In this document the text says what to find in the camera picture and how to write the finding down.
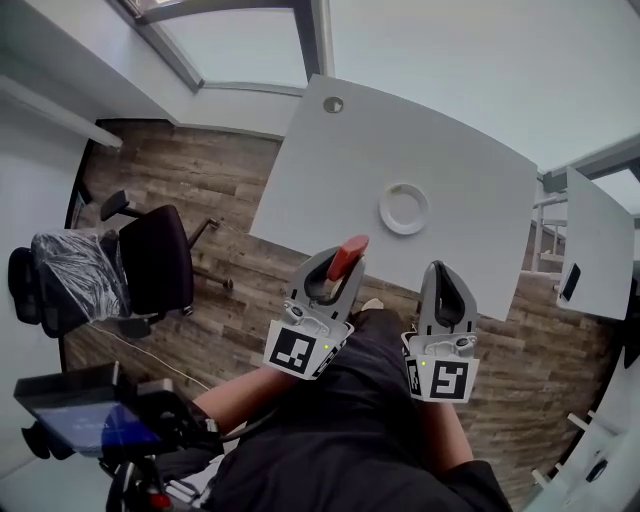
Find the chair armrest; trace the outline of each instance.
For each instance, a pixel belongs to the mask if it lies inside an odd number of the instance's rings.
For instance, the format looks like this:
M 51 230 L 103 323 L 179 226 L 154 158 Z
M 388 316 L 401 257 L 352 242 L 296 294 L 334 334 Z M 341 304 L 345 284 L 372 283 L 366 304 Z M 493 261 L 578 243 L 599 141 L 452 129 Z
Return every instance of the chair armrest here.
M 113 217 L 116 213 L 126 210 L 129 206 L 127 193 L 124 190 L 118 190 L 109 199 L 107 199 L 100 207 L 100 220 L 105 221 Z
M 107 199 L 100 207 L 100 220 L 102 222 L 110 219 L 116 213 L 127 215 L 129 217 L 140 218 L 143 213 L 129 208 L 129 198 L 124 190 L 118 190 L 109 199 Z

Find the red knob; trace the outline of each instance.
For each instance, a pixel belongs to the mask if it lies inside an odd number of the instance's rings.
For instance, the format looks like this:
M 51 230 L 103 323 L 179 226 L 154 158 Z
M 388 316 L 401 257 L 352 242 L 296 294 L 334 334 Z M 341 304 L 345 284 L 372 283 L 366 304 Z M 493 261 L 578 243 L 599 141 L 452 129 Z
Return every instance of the red knob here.
M 354 236 L 343 243 L 333 257 L 333 261 L 327 271 L 327 278 L 330 281 L 337 281 L 344 277 L 351 266 L 364 254 L 367 245 L 369 245 L 369 237 L 367 235 Z

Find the black office chair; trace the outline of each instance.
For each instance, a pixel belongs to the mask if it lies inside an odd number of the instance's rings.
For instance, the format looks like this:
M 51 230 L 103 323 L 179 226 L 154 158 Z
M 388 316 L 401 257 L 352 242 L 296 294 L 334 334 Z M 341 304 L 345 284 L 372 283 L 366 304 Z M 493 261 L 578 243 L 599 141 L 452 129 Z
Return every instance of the black office chair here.
M 102 221 L 116 214 L 136 219 L 118 233 L 39 233 L 31 249 L 13 252 L 9 289 L 21 321 L 41 323 L 57 338 L 96 318 L 114 317 L 124 335 L 141 338 L 168 312 L 193 312 L 194 274 L 233 288 L 230 279 L 194 269 L 191 262 L 191 248 L 217 221 L 205 219 L 187 239 L 174 206 L 144 214 L 129 204 L 121 190 L 100 209 Z

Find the white circular object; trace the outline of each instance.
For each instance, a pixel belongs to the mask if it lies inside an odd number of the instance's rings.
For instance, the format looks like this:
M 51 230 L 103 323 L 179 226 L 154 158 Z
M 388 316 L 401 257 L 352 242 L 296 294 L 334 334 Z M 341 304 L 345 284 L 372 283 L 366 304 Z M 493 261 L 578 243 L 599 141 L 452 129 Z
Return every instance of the white circular object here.
M 397 183 L 380 198 L 380 216 L 399 235 L 414 235 L 427 223 L 429 205 L 423 192 L 408 183 Z

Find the human arm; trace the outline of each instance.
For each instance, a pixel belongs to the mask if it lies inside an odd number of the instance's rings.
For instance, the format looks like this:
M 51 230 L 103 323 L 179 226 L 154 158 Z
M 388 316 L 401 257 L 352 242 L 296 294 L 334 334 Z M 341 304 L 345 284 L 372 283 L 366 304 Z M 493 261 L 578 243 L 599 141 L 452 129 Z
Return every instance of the human arm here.
M 433 474 L 473 510 L 511 512 L 489 463 L 474 460 L 453 405 L 421 402 L 418 407 L 425 460 Z
M 473 452 L 450 403 L 421 402 L 424 455 L 436 475 L 473 460 Z
M 193 402 L 216 421 L 224 435 L 298 382 L 297 377 L 264 366 L 206 391 Z

